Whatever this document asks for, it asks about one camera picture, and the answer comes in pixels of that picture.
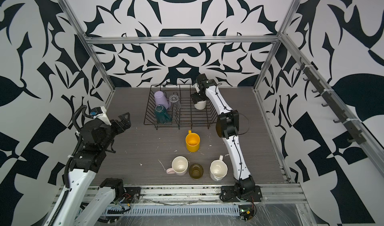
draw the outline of black bracket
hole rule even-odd
[[[125,199],[122,203],[132,203],[133,199],[136,197],[140,198],[141,187],[124,187],[125,193],[123,193]]]
[[[357,142],[357,144],[362,144],[363,142],[367,141],[365,137],[361,135],[362,130],[359,130],[352,121],[345,122],[344,127],[353,137],[353,140],[348,140],[348,142]]]
[[[235,190],[235,186],[221,186],[221,195],[223,202],[240,202],[237,198],[237,192]],[[252,202],[261,202],[263,199],[262,191],[260,186],[255,186],[254,192],[252,194],[247,195],[247,198],[244,200],[249,200]]]
[[[229,139],[229,137],[237,135],[238,131],[239,113],[237,110],[221,113],[217,116],[216,132],[219,137]]]

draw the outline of cream mug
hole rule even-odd
[[[221,179],[223,179],[228,172],[228,167],[225,162],[223,162],[223,155],[220,155],[220,158],[218,160],[214,160],[211,163],[211,167],[209,169],[211,179],[213,179],[214,181],[220,181]]]
[[[172,161],[172,167],[167,169],[167,174],[175,173],[176,175],[184,175],[188,169],[188,160],[183,156],[177,156]]]

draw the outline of red wire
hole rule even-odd
[[[128,193],[125,193],[125,194],[123,194],[123,196],[124,196],[124,195],[129,195],[129,194],[128,194]],[[129,195],[129,197],[126,198],[126,200],[129,199],[130,197],[131,197],[131,196]]]

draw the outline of purple cup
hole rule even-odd
[[[166,109],[169,108],[169,103],[167,101],[167,98],[162,91],[157,91],[154,96],[155,96],[156,105],[163,105],[164,108]]]

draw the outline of pink handled mug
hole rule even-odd
[[[182,176],[187,172],[188,169],[188,160],[183,156],[177,156],[172,161],[172,167],[167,169],[167,174],[174,173],[176,175]]]

